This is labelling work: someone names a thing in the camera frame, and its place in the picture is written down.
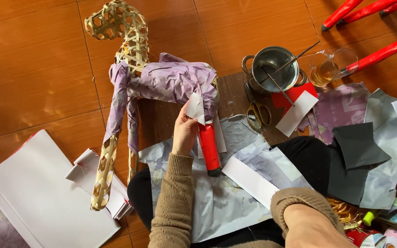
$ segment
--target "crumpled purple paper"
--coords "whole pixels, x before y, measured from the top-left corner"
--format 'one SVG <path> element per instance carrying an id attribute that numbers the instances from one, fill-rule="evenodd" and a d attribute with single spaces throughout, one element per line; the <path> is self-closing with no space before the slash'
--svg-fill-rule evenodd
<path id="1" fill-rule="evenodd" d="M 364 123 L 369 96 L 370 92 L 364 82 L 349 83 L 319 93 L 314 116 L 307 116 L 314 136 L 326 144 L 331 144 L 334 127 Z"/>
<path id="2" fill-rule="evenodd" d="M 128 64 L 124 61 L 111 65 L 109 75 L 114 85 L 114 95 L 104 142 L 120 132 L 126 106 L 128 147 L 135 154 L 139 151 L 137 97 L 185 104 L 191 93 L 195 92 L 203 97 L 205 121 L 212 120 L 218 109 L 219 95 L 211 85 L 217 74 L 206 63 L 190 63 L 161 53 L 159 62 L 146 65 L 140 78 L 129 75 Z"/>

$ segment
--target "brown knit sweater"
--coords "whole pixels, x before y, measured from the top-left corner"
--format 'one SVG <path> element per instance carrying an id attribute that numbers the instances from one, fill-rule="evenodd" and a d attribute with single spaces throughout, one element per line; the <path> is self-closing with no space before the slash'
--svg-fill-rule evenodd
<path id="1" fill-rule="evenodd" d="M 193 157 L 169 155 L 168 168 L 163 176 L 162 189 L 151 223 L 149 248 L 188 248 L 191 237 L 192 199 L 194 193 L 191 176 Z M 283 229 L 286 238 L 288 228 L 284 222 L 286 207 L 303 203 L 318 210 L 332 222 L 334 227 L 344 234 L 343 225 L 327 200 L 315 190 L 289 188 L 275 193 L 270 210 L 275 222 Z M 280 248 L 268 240 L 257 240 L 232 248 Z"/>

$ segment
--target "glass measuring cup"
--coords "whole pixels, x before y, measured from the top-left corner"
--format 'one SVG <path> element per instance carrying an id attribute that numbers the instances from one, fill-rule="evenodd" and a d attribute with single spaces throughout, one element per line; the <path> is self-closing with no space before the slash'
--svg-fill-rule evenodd
<path id="1" fill-rule="evenodd" d="M 353 74 L 358 66 L 359 59 L 353 50 L 339 48 L 333 54 L 323 50 L 312 55 L 309 79 L 314 86 L 324 87 L 329 82 Z"/>

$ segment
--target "wooden floor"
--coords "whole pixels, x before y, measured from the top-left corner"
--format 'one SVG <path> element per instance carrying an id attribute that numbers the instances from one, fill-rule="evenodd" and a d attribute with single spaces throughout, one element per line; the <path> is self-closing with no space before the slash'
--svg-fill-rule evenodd
<path id="1" fill-rule="evenodd" d="M 70 161 L 89 147 L 99 151 L 113 94 L 108 68 L 122 41 L 95 40 L 85 33 L 83 20 L 105 1 L 0 1 L 0 163 L 40 129 Z M 207 62 L 219 76 L 241 71 L 245 55 L 269 45 L 299 54 L 320 39 L 307 54 L 345 46 L 362 58 L 397 40 L 397 12 L 321 33 L 323 21 L 342 2 L 129 1 L 148 22 L 152 61 L 167 52 Z M 360 7 L 372 2 L 364 0 Z M 306 72 L 309 61 L 309 55 L 299 59 Z M 364 81 L 370 91 L 379 87 L 397 97 L 397 54 L 345 79 L 349 81 Z M 140 149 L 145 146 L 141 141 Z M 128 158 L 124 143 L 121 147 L 116 167 L 126 181 Z M 122 226 L 106 247 L 147 246 L 149 232 L 135 213 Z"/>

